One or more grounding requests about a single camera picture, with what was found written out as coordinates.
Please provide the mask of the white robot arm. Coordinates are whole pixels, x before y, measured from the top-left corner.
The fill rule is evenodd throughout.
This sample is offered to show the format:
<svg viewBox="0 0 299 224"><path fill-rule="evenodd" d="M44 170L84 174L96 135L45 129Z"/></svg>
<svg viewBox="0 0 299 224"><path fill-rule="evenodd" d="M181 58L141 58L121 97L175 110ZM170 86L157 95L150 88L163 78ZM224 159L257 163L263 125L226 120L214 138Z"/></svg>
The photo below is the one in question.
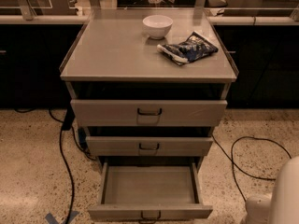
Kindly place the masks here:
<svg viewBox="0 0 299 224"><path fill-rule="evenodd" d="M299 224L299 157L282 166L271 193L250 196L245 207L240 224Z"/></svg>

